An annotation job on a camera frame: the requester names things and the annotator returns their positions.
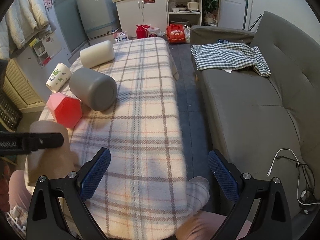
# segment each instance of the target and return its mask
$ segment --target sofa armrest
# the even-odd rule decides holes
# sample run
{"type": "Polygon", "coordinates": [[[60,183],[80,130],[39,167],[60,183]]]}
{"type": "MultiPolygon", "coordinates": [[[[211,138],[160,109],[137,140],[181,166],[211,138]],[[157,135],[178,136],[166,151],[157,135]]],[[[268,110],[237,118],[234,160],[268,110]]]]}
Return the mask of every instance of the sofa armrest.
{"type": "Polygon", "coordinates": [[[217,43],[218,40],[244,42],[250,44],[255,33],[243,30],[219,28],[212,26],[192,26],[190,32],[191,45],[217,43]]]}

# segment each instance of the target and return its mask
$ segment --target gray floor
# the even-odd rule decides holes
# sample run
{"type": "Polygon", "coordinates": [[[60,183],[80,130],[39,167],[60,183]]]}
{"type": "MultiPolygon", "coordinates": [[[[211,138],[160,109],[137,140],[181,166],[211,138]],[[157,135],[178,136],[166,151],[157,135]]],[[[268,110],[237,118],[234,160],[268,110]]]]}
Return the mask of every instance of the gray floor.
{"type": "Polygon", "coordinates": [[[183,153],[187,163],[187,179],[203,176],[210,182],[210,200],[205,211],[218,212],[217,197],[213,188],[216,180],[208,166],[208,153],[213,149],[209,128],[206,125],[206,113],[195,71],[190,58],[190,45],[169,45],[171,54],[179,72],[176,82],[177,102],[182,130],[183,153]]]}

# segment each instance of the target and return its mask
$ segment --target pink pants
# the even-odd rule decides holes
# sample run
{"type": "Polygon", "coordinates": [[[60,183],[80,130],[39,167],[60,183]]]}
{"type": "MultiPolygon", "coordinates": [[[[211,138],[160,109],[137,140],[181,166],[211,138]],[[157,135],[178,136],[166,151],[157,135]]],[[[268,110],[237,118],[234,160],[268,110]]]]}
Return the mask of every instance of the pink pants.
{"type": "Polygon", "coordinates": [[[28,211],[30,202],[31,194],[26,189],[26,185],[24,183],[24,171],[15,171],[12,173],[9,180],[10,209],[13,209],[15,206],[19,206],[25,211],[28,211]]]}
{"type": "MultiPolygon", "coordinates": [[[[20,206],[28,211],[30,202],[31,194],[26,189],[24,183],[24,171],[15,171],[9,181],[10,209],[13,209],[15,206],[20,206]]],[[[225,218],[225,216],[215,213],[199,211],[178,228],[176,237],[178,240],[210,240],[225,218]]],[[[246,236],[250,226],[251,222],[246,221],[237,239],[246,236]]]]}

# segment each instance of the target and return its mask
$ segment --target potted plant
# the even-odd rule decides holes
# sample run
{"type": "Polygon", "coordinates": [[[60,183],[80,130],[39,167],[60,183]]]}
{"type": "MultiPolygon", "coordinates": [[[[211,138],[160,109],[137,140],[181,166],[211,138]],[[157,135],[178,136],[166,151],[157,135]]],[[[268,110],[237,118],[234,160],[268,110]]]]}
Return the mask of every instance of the potted plant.
{"type": "Polygon", "coordinates": [[[204,25],[216,26],[218,0],[202,0],[202,17],[204,25]]]}

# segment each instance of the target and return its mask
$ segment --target white cylindrical pillow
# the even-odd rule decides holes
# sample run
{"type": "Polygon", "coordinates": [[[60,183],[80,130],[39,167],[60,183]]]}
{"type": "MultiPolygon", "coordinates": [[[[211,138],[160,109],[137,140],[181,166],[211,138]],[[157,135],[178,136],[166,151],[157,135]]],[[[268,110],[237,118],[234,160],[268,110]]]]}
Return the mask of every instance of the white cylindrical pillow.
{"type": "Polygon", "coordinates": [[[115,58],[111,41],[103,41],[80,51],[80,60],[84,67],[92,68],[115,58]]]}

